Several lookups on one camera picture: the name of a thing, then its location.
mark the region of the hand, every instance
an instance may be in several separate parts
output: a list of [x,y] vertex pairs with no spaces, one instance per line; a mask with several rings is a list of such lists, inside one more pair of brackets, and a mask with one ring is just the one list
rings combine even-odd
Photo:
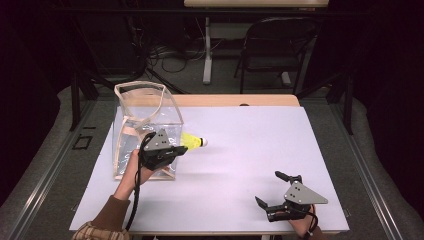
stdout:
[[[120,200],[128,200],[132,191],[135,187],[135,175],[138,170],[138,149],[131,152],[130,159],[128,160],[127,168],[125,169],[124,175],[122,176],[121,182],[113,195],[115,198]],[[149,170],[145,167],[140,169],[141,180],[140,184],[145,183],[155,171]]]
[[[314,213],[315,212],[315,205],[312,205],[309,209],[309,212]],[[296,234],[303,238],[305,236],[306,232],[309,230],[309,227],[311,226],[312,216],[306,215],[304,219],[299,220],[289,220],[290,225],[292,225],[294,231]]]

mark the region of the table leg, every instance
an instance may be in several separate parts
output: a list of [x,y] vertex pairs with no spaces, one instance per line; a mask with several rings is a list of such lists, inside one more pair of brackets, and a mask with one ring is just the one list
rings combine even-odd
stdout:
[[205,41],[206,41],[206,59],[205,59],[205,70],[203,72],[203,84],[211,83],[211,71],[212,71],[212,56],[211,56],[211,35],[210,35],[210,23],[209,17],[206,18],[205,23]]
[[262,235],[261,236],[261,240],[270,240],[271,239],[271,235]]

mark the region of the chair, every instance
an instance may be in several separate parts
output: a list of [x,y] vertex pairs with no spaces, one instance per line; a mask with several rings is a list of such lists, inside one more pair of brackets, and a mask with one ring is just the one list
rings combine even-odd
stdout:
[[308,43],[318,34],[319,24],[309,18],[266,18],[246,33],[234,77],[241,68],[240,94],[247,72],[297,72],[296,91]]

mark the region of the sleeve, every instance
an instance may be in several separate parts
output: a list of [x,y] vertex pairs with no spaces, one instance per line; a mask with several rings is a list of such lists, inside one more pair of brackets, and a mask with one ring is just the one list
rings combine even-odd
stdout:
[[129,234],[122,229],[129,200],[110,196],[97,217],[78,229],[72,239],[128,240]]

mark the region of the white paper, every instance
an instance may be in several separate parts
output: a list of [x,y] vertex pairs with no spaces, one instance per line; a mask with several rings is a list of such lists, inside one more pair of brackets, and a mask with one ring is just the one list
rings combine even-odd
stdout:
[[[303,184],[328,199],[317,205],[323,231],[349,227],[306,112],[302,107],[180,107],[183,131],[208,145],[178,157],[174,181],[141,186],[130,231],[140,234],[272,234],[292,232],[270,223],[255,201],[284,202],[290,183],[275,171],[301,175]],[[112,195],[111,132],[97,160],[70,230],[92,220]]]

